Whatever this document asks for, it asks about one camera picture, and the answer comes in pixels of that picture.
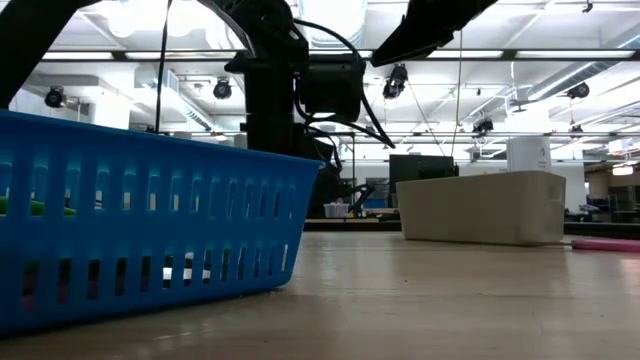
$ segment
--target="basket rim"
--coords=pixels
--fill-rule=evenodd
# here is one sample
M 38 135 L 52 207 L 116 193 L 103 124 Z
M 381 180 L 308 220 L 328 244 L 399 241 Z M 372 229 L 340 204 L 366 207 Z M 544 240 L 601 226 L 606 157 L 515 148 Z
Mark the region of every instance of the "basket rim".
M 257 150 L 240 149 L 240 148 L 218 145 L 218 144 L 208 144 L 201 141 L 192 141 L 192 140 L 180 139 L 180 138 L 169 137 L 169 136 L 157 136 L 155 134 L 149 134 L 149 133 L 138 132 L 133 130 L 116 129 L 116 128 L 110 128 L 110 127 L 101 126 L 101 125 L 95 125 L 95 124 L 85 124 L 85 123 L 79 123 L 71 120 L 63 120 L 63 119 L 51 118 L 51 117 L 41 116 L 41 115 L 19 113 L 11 110 L 0 110 L 0 120 L 1 120 L 0 127 L 2 127 L 2 122 L 7 120 L 16 121 L 16 122 L 28 121 L 35 125 L 44 125 L 44 126 L 58 127 L 58 128 L 75 128 L 78 130 L 92 131 L 92 132 L 108 134 L 112 136 L 127 136 L 130 138 L 144 140 L 144 141 L 149 141 L 149 140 L 161 141 L 161 142 L 166 142 L 170 144 L 187 145 L 190 147 L 195 146 L 195 147 L 200 147 L 205 149 L 215 149 L 216 151 L 224 151 L 227 153 L 233 153 L 233 154 L 244 155 L 244 156 L 252 155 L 252 156 L 258 156 L 258 157 L 274 159 L 274 160 L 288 160 L 288 161 L 297 162 L 305 165 L 319 166 L 322 163 L 319 160 L 310 160 L 310 159 L 304 159 L 304 158 L 299 158 L 295 156 L 273 154 L 273 153 L 257 151 Z

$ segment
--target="wooden table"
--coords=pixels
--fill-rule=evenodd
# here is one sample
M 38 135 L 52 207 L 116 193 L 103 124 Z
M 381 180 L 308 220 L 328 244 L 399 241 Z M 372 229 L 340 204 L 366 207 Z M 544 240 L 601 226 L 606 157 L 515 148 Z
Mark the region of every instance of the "wooden table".
M 307 234 L 283 290 L 0 342 L 0 359 L 638 359 L 640 256 Z

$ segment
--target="black cable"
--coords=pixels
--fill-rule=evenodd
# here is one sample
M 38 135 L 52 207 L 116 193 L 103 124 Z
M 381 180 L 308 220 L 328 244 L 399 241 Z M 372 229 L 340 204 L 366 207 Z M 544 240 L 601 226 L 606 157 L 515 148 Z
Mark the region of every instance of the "black cable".
M 169 37 L 169 10 L 173 0 L 167 1 L 167 16 L 164 19 L 164 27 L 162 28 L 162 45 L 160 46 L 160 66 L 158 66 L 158 92 L 156 97 L 156 134 L 160 133 L 160 111 L 162 110 L 162 81 L 164 80 L 164 60 L 167 54 L 167 38 Z
M 358 52 L 358 49 L 356 49 L 355 46 L 353 46 L 353 44 L 351 44 L 349 42 L 349 40 L 345 39 L 342 35 L 338 34 L 337 32 L 335 32 L 335 31 L 333 31 L 333 30 L 331 30 L 331 29 L 329 29 L 327 27 L 324 27 L 322 25 L 318 25 L 318 24 L 315 24 L 315 23 L 312 23 L 312 22 L 308 22 L 308 21 L 304 21 L 304 20 L 300 20 L 300 19 L 294 19 L 293 22 L 295 24 L 298 24 L 298 25 L 301 25 L 301 26 L 306 26 L 306 27 L 310 27 L 312 29 L 320 30 L 322 32 L 325 32 L 325 33 L 335 37 L 341 43 L 343 43 L 344 46 L 346 46 L 349 50 L 351 50 L 351 52 L 353 53 L 353 55 L 356 57 L 356 59 L 359 62 L 364 62 L 364 60 L 362 59 L 362 56 L 360 56 L 360 53 Z M 380 136 L 372 134 L 369 131 L 364 131 L 364 132 L 367 135 L 374 137 L 378 141 L 388 145 L 392 149 L 395 149 L 396 146 L 393 144 L 391 139 L 389 139 L 389 136 L 387 136 L 387 133 L 382 128 L 382 125 L 380 125 L 380 121 L 378 121 L 378 118 L 373 113 L 373 109 L 371 109 L 371 104 L 369 104 L 369 100 L 367 99 L 367 96 L 364 93 L 364 89 L 362 89 L 362 92 L 360 93 L 360 100 L 362 101 L 362 105 L 364 106 L 365 110 L 367 111 L 367 114 L 371 118 L 371 122 L 373 123 L 373 126 L 376 128 L 376 130 L 378 130 L 378 133 L 380 134 Z M 345 122 L 339 122 L 339 123 L 342 124 L 342 125 L 349 126 L 349 127 L 353 128 L 353 129 L 363 129 L 362 127 L 360 127 L 358 125 L 351 126 L 351 125 L 353 125 L 351 123 L 349 123 L 349 125 L 347 125 Z
M 324 135 L 324 137 L 326 137 L 327 139 L 329 139 L 329 141 L 331 141 L 331 144 L 333 145 L 333 156 L 336 158 L 336 167 L 338 168 L 338 170 L 342 171 L 342 161 L 340 160 L 340 155 L 338 154 L 338 146 L 336 145 L 336 142 L 333 141 L 333 139 L 331 138 L 331 135 L 326 131 L 307 125 L 305 126 L 305 131 L 307 133 L 307 136 L 310 135 L 309 129 L 317 132 L 318 134 Z M 320 152 L 320 149 L 318 149 L 317 144 L 314 143 L 314 146 L 316 148 L 316 152 L 318 153 L 318 156 L 320 156 L 320 158 L 323 158 L 322 153 Z
M 335 115 L 331 115 L 325 118 L 314 118 L 313 116 L 305 113 L 304 110 L 302 109 L 302 106 L 300 105 L 300 90 L 299 90 L 298 82 L 296 82 L 296 88 L 293 91 L 293 98 L 294 98 L 293 104 L 296 108 L 296 111 L 298 112 L 298 115 L 300 115 L 305 120 L 305 127 L 309 127 L 309 125 L 316 122 L 323 122 L 323 121 L 333 122 L 336 124 L 344 125 L 352 129 L 358 130 L 364 133 L 365 135 L 371 136 L 372 138 L 380 141 L 381 143 L 389 145 L 391 148 L 395 149 L 395 146 L 393 146 L 393 143 L 391 142 L 391 140 L 388 137 L 386 137 L 387 135 L 386 133 L 384 134 L 386 137 L 385 139 L 382 136 L 372 131 L 369 131 L 359 125 L 356 125 L 348 121 L 341 121 Z

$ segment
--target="computer monitor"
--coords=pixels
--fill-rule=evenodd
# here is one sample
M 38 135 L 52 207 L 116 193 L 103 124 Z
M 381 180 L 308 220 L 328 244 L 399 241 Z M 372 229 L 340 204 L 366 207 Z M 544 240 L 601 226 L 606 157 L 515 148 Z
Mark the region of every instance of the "computer monitor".
M 389 206 L 394 207 L 396 183 L 458 176 L 457 169 L 450 156 L 390 155 Z

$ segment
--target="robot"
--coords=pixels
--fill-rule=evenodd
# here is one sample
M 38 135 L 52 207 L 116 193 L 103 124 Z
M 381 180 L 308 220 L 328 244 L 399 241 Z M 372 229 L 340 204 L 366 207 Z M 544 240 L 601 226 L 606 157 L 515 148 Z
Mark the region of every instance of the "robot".
M 0 13 L 0 66 L 11 69 L 0 84 L 0 109 L 8 108 L 76 10 L 99 1 L 9 2 Z M 317 151 L 319 142 L 308 136 L 309 125 L 320 120 L 313 113 L 334 113 L 321 120 L 368 131 L 394 147 L 364 96 L 362 79 L 367 64 L 355 48 L 351 46 L 353 55 L 310 55 L 309 43 L 296 25 L 339 35 L 294 19 L 284 0 L 198 1 L 225 21 L 245 45 L 246 50 L 238 52 L 225 70 L 244 75 L 249 149 L 326 160 Z M 371 65 L 425 58 L 496 1 L 410 0 L 398 28 L 373 52 Z M 355 124 L 361 102 L 377 134 Z M 305 119 L 304 124 L 294 122 L 294 110 Z M 316 181 L 311 208 L 320 209 L 331 198 L 353 191 L 340 186 L 339 169 L 327 161 Z

